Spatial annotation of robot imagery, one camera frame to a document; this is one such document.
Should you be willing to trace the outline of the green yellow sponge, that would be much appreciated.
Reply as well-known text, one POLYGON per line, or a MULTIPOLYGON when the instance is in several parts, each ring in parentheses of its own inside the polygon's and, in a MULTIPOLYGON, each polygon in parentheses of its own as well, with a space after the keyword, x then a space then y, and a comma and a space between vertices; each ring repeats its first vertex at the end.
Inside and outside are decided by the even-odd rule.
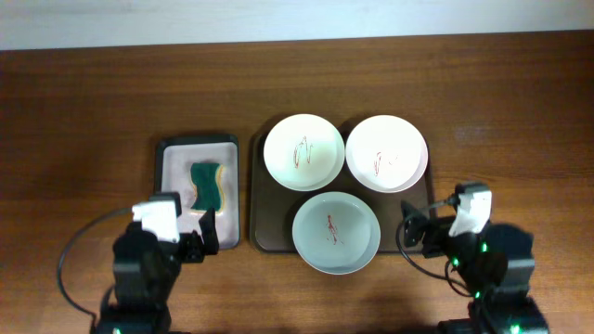
POLYGON ((224 209, 225 194, 221 179, 224 166, 216 162, 197 162, 190 167, 190 180, 195 190, 195 200, 190 206, 193 211, 224 209))

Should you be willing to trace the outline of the white plate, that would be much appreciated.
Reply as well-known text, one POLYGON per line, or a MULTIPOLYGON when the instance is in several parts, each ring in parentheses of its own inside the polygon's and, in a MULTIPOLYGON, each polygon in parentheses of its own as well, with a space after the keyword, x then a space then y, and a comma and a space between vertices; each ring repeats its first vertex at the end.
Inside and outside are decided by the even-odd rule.
POLYGON ((337 276, 365 267, 381 242, 376 214, 363 200, 344 192, 326 192, 307 200, 294 216, 291 235, 306 263, 337 276))
POLYGON ((381 193, 402 192, 424 175, 429 151, 421 132, 391 115, 360 122, 347 137, 349 171, 363 186, 381 193))
POLYGON ((328 185, 344 161, 345 144, 338 129, 314 114, 289 116, 265 138, 265 167, 290 190, 313 191, 328 185))

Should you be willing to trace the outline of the white plate front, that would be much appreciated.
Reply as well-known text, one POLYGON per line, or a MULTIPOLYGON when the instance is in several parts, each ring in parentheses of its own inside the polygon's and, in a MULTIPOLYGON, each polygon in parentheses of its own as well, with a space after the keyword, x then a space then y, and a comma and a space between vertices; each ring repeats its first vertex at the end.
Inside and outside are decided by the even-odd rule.
POLYGON ((307 200, 294 216, 291 235, 306 263, 337 276, 365 267, 381 242, 376 214, 363 200, 344 192, 326 192, 307 200))

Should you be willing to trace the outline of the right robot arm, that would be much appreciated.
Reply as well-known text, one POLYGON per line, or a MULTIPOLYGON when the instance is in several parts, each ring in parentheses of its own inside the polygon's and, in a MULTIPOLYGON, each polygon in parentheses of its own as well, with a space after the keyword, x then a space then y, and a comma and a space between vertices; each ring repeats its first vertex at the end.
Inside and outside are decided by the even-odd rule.
POLYGON ((536 267, 533 235, 515 225, 487 223, 478 233, 452 237, 448 230, 453 216, 431 218, 426 213, 453 202, 446 199, 418 209, 403 200, 403 220, 396 228, 396 245, 413 267, 471 299, 466 318, 441 321, 432 332, 548 333, 545 316, 529 296, 536 267), (407 255, 405 248, 418 243, 423 257, 446 257, 442 274, 425 270, 407 255))

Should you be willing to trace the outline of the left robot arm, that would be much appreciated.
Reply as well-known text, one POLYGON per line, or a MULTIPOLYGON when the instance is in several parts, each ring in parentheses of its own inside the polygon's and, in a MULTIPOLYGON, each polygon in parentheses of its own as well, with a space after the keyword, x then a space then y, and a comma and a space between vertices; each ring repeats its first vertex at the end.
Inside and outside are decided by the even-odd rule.
POLYGON ((105 295, 95 333, 168 333, 172 318, 167 306, 184 263, 202 263, 219 251, 215 210, 199 219, 203 234, 183 233, 177 243, 159 241, 131 223, 113 245, 115 284, 110 290, 116 303, 105 295))

